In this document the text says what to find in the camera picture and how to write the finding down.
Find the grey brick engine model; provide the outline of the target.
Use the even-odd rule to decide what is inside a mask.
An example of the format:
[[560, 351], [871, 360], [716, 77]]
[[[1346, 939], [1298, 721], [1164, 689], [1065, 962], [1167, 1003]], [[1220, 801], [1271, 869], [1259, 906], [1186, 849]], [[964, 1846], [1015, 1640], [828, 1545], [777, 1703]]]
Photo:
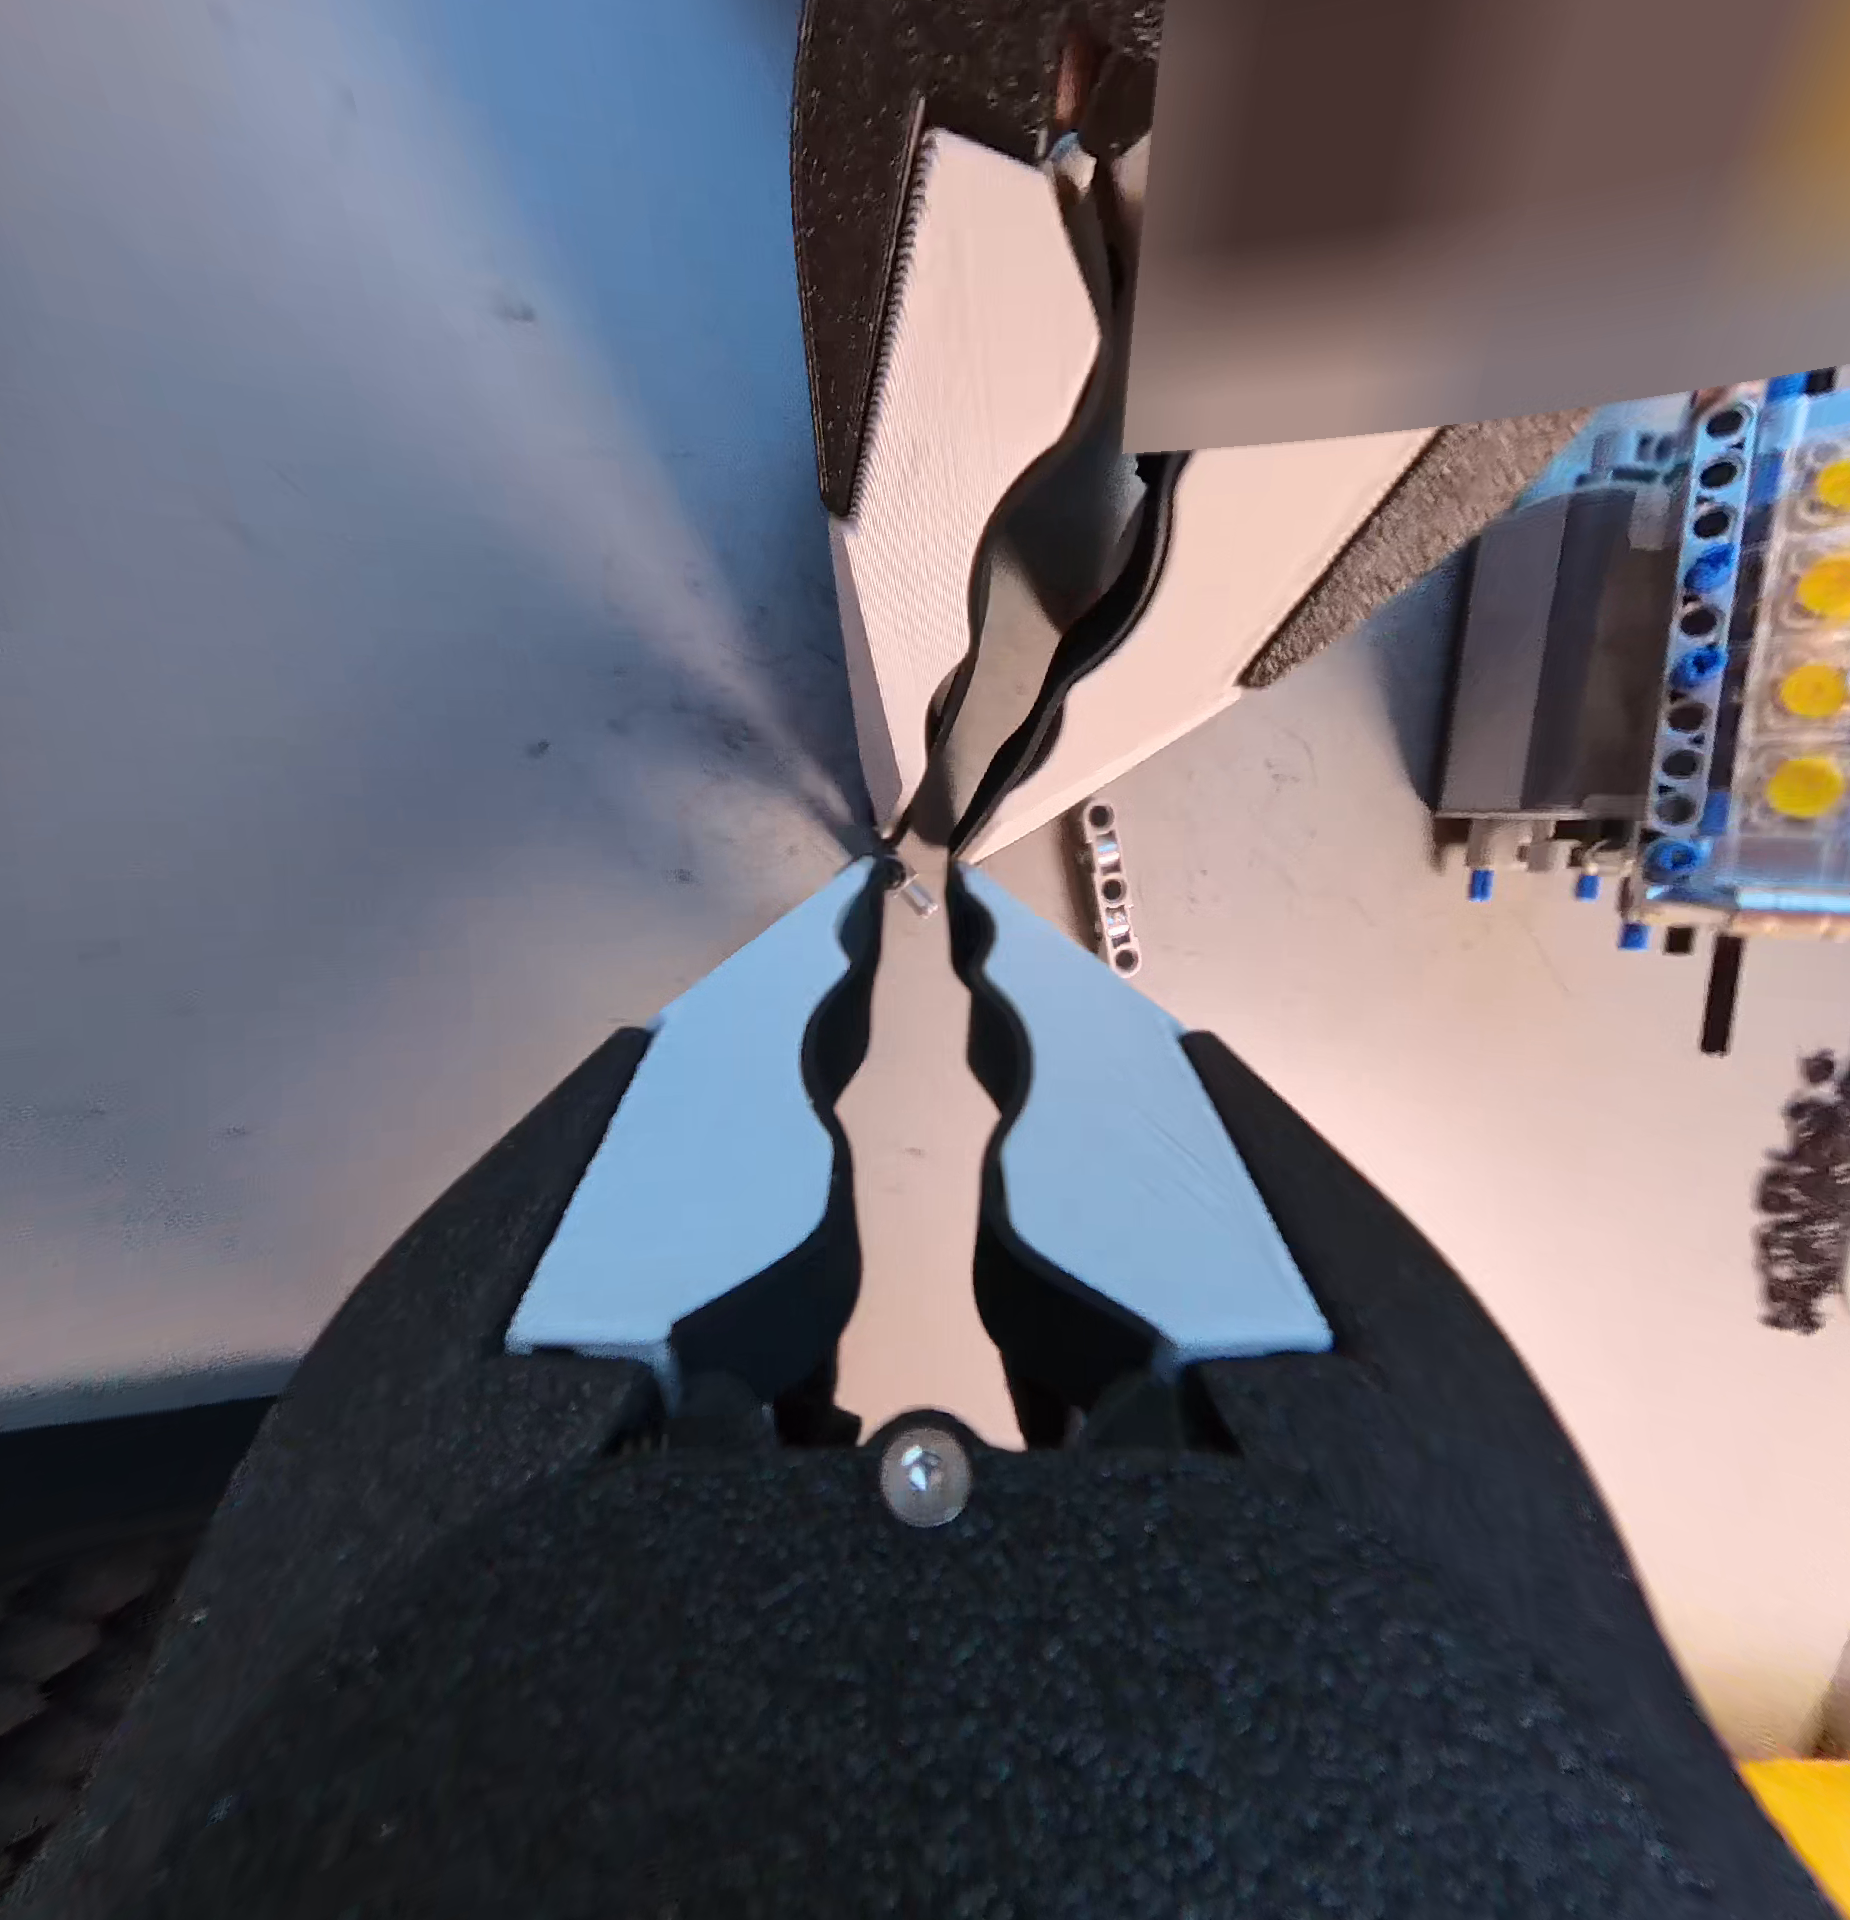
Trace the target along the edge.
[[1709, 950], [1718, 1060], [1752, 942], [1850, 942], [1850, 364], [1608, 405], [1507, 511], [1623, 470], [1677, 560], [1648, 805], [1595, 894], [1545, 874], [1623, 952]]

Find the pile of black pins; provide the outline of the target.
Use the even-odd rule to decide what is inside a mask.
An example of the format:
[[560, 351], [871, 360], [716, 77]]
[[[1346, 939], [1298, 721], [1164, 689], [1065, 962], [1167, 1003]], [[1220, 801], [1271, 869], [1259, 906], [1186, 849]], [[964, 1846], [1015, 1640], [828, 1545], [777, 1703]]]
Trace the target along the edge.
[[1850, 1272], [1850, 1049], [1798, 1065], [1784, 1144], [1752, 1192], [1752, 1256], [1766, 1329], [1812, 1338]]

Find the black mesh chair pad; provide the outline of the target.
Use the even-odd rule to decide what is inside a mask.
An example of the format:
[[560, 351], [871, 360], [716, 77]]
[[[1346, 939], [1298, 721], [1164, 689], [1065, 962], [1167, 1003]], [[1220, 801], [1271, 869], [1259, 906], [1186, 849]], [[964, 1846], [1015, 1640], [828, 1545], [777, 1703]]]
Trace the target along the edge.
[[77, 1807], [270, 1407], [0, 1432], [0, 1902]]

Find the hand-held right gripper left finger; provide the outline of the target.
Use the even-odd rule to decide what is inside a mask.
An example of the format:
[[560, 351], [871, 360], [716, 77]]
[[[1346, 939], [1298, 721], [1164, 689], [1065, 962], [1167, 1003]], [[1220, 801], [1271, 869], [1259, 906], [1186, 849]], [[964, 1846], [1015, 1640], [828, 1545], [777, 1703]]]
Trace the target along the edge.
[[888, 865], [845, 865], [674, 997], [506, 1327], [506, 1352], [817, 1368], [858, 1299], [840, 1093]]

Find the short grey brick beam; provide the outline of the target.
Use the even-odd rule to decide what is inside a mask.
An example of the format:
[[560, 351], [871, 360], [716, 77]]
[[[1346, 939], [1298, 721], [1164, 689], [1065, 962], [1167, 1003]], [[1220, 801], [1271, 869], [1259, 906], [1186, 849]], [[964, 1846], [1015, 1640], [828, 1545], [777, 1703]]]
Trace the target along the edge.
[[1143, 972], [1133, 886], [1118, 815], [1102, 798], [1085, 799], [1076, 811], [1076, 864], [1090, 946], [1117, 979], [1132, 983]]

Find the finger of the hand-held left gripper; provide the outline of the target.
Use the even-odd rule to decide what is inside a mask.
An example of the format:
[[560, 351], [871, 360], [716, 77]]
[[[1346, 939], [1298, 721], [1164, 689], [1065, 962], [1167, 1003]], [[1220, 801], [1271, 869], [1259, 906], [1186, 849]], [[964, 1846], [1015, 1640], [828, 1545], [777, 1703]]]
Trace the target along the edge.
[[858, 763], [891, 849], [950, 849], [1002, 751], [964, 717], [982, 642], [1032, 655], [1028, 686], [997, 695], [1008, 735], [1118, 566], [1117, 230], [1076, 132], [1037, 166], [945, 131], [916, 151], [858, 479], [828, 521]]
[[1143, 459], [1127, 560], [1060, 636], [1031, 714], [959, 811], [953, 854], [985, 861], [1231, 708], [1432, 437]]

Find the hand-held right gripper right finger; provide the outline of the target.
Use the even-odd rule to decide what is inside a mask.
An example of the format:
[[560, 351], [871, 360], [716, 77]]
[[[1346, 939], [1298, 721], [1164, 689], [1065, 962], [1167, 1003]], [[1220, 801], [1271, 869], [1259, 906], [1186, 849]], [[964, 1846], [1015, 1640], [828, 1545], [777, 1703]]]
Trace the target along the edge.
[[1327, 1352], [1186, 1030], [990, 876], [950, 873], [946, 903], [997, 1113], [980, 1218], [1019, 1301], [1101, 1310], [1110, 1368]]

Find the yellow plastic crate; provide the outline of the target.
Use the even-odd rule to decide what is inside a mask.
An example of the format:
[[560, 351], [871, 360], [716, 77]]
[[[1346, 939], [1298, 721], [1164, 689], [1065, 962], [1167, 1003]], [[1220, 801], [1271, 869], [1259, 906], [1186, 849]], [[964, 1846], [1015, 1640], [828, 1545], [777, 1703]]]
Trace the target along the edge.
[[1826, 1899], [1850, 1919], [1850, 1760], [1770, 1760], [1739, 1774]]

